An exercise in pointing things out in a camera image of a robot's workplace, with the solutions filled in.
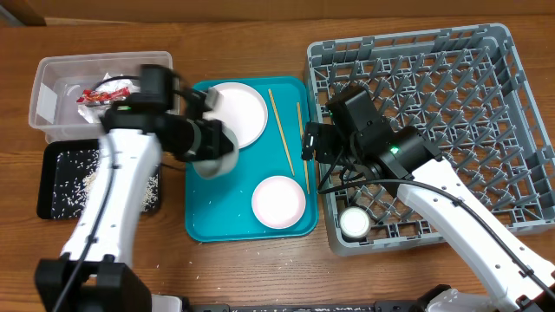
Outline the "grey bowl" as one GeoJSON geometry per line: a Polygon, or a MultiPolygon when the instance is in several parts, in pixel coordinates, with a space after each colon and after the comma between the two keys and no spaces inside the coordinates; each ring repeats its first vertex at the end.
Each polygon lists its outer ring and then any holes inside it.
{"type": "Polygon", "coordinates": [[[233,170],[238,163],[238,139],[235,133],[223,125],[223,135],[232,143],[232,150],[217,159],[193,162],[194,171],[203,179],[215,179],[233,170]]]}

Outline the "pile of rice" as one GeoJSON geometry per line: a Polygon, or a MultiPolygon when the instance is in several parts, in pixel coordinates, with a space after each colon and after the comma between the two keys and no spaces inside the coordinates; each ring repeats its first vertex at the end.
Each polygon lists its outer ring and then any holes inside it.
{"type": "Polygon", "coordinates": [[[60,152],[56,156],[50,208],[53,219],[81,216],[97,176],[98,157],[96,149],[60,152]]]}

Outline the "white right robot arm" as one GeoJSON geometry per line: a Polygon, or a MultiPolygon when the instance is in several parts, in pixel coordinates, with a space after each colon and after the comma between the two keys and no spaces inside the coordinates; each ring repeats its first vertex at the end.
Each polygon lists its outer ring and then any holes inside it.
{"type": "Polygon", "coordinates": [[[463,184],[439,147],[416,127],[394,131],[370,92],[350,86],[326,104],[329,124],[304,125],[302,158],[354,172],[335,193],[382,185],[416,210],[465,261],[486,296],[441,284],[414,302],[413,311],[552,311],[554,265],[514,236],[463,184]]]}

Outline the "white round plate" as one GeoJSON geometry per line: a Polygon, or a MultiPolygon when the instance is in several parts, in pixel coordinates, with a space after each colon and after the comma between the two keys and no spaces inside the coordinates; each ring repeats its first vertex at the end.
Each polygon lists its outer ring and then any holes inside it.
{"type": "Polygon", "coordinates": [[[268,108],[262,95],[239,82],[224,82],[213,87],[219,96],[215,108],[204,113],[207,120],[220,120],[233,131],[238,148],[254,143],[264,132],[268,108]]]}

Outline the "red snack wrapper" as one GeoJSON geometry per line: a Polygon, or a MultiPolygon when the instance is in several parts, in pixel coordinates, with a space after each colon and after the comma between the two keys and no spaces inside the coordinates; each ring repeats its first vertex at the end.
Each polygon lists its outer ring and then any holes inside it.
{"type": "Polygon", "coordinates": [[[77,103],[104,103],[106,101],[119,101],[130,95],[128,88],[120,88],[113,92],[104,92],[96,90],[84,90],[82,95],[77,99],[77,103]]]}

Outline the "white paper cup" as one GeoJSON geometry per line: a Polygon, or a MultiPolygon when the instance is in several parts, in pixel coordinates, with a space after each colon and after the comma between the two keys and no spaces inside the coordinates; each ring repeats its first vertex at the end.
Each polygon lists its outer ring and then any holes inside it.
{"type": "Polygon", "coordinates": [[[339,227],[346,240],[359,241],[368,235],[371,220],[362,208],[349,207],[340,214],[339,227]]]}

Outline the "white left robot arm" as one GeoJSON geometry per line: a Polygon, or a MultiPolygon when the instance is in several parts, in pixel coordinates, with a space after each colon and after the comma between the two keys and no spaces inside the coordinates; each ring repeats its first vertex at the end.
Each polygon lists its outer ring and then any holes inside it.
{"type": "Polygon", "coordinates": [[[79,221],[57,259],[42,259],[35,286],[48,311],[186,311],[181,296],[154,295],[132,270],[133,245],[147,183],[163,153],[193,164],[205,179],[231,171],[238,140],[204,114],[215,88],[178,86],[170,68],[143,64],[139,89],[100,115],[96,178],[79,221]]]}

